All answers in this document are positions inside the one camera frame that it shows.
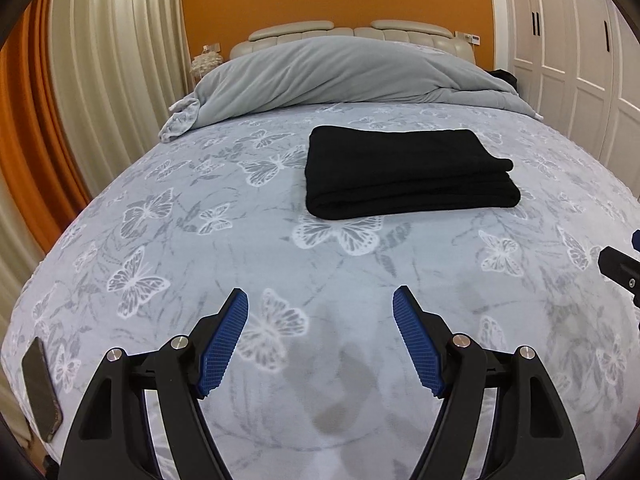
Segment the black pants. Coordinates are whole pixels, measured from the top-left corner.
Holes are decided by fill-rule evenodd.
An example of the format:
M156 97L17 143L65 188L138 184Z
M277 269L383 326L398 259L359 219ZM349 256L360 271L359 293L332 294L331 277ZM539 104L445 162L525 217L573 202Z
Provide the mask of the black pants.
M514 163L491 155L471 130L312 130L306 209L323 220L422 211L513 208Z

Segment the black smartphone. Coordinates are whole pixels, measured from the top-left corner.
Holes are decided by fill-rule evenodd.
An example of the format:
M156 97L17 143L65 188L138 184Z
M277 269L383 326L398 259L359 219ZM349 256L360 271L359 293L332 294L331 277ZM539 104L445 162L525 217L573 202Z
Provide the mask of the black smartphone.
M23 378L38 434L50 443L61 427L63 414L52 382L43 341L35 337L22 359Z

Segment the dark item beside bed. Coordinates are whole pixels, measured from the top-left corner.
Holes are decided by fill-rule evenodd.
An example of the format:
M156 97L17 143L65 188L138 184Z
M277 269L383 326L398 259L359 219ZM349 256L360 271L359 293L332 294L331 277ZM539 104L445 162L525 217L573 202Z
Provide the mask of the dark item beside bed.
M507 70L488 70L488 74L497 79L503 80L507 84L510 84L515 92L518 92L518 78L516 78Z

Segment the white wardrobe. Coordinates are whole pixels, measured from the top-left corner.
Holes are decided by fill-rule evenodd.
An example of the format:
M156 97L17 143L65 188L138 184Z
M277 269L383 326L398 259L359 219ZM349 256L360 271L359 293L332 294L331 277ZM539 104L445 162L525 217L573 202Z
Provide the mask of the white wardrobe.
M509 68L544 122L639 191L639 41L613 0L506 0Z

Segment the butterfly print bed sheet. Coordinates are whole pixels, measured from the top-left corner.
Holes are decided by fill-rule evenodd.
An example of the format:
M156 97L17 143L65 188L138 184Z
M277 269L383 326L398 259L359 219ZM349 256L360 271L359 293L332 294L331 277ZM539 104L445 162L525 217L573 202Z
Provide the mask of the butterfly print bed sheet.
M311 130L469 129L514 163L512 209L345 222L305 210ZM108 349L153 351L235 287L250 318L203 402L238 479L405 479L439 403L393 320L410 287L482 346L533 347L596 478L634 428L638 311L602 276L631 248L632 193L535 119L442 104L334 104L236 118L160 144L70 225L24 286L1 350L21 408L22 359L40 338L66 419Z

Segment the orange curtain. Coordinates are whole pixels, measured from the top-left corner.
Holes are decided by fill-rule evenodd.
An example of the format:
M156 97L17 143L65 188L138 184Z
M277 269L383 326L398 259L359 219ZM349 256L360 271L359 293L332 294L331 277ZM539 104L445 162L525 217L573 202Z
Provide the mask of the orange curtain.
M1 49L1 172L44 252L91 202L53 90L51 1L32 0Z

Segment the grey duvet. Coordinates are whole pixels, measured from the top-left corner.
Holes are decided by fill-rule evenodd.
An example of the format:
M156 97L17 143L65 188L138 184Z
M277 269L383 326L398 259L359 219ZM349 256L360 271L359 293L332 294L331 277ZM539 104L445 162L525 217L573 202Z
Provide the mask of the grey duvet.
M297 105L444 103L537 114L506 81L450 53L378 39L324 36L221 64L170 107L169 143L192 129Z

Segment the white bedside ornament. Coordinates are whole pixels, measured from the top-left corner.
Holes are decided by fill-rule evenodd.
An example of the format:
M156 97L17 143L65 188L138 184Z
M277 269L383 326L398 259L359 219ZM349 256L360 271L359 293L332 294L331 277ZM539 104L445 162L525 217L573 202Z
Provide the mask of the white bedside ornament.
M210 52L206 44L202 52L194 56L191 62L191 74L195 80L201 80L211 70L224 62L224 57L219 52Z

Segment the cream curtain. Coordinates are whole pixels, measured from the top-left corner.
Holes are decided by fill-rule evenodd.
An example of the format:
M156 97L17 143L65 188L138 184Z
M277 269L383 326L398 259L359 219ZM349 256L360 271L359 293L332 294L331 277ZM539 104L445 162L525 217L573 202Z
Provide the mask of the cream curtain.
M52 0L49 55L58 114L91 199L156 143L191 87L181 0ZM1 313L44 252L1 173Z

